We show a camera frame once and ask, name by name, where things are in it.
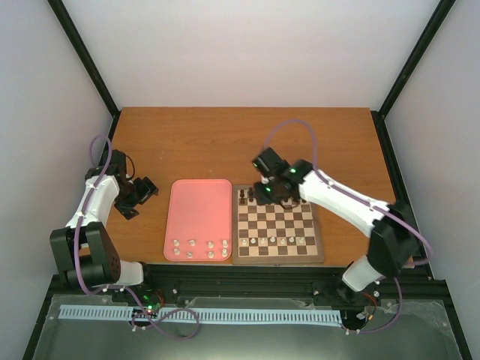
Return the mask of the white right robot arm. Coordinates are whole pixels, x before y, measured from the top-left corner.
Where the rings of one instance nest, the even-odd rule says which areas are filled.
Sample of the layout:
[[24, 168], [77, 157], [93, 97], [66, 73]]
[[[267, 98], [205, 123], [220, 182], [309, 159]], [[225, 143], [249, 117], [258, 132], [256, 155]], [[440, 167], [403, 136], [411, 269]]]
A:
[[253, 166], [262, 177], [253, 185], [261, 205], [286, 198], [321, 206], [368, 237], [367, 252], [344, 271], [339, 293], [359, 293], [382, 278], [393, 278], [419, 248], [413, 228], [387, 202], [372, 199], [335, 181], [306, 160], [290, 165], [283, 159], [256, 158]]

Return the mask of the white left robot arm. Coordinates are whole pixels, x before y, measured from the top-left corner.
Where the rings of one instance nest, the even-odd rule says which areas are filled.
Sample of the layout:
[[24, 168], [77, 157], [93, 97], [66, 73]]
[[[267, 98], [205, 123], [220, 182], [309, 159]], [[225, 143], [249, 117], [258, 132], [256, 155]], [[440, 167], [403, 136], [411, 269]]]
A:
[[114, 150], [105, 173], [100, 166], [88, 170], [75, 215], [65, 227], [51, 232], [49, 243], [63, 287], [79, 289], [81, 275], [88, 288], [128, 286], [132, 296], [147, 302], [155, 296], [156, 283], [144, 276], [141, 262], [120, 259], [106, 230], [112, 208], [130, 220], [139, 214], [136, 206], [158, 194], [149, 178], [127, 174], [129, 159], [124, 152]]

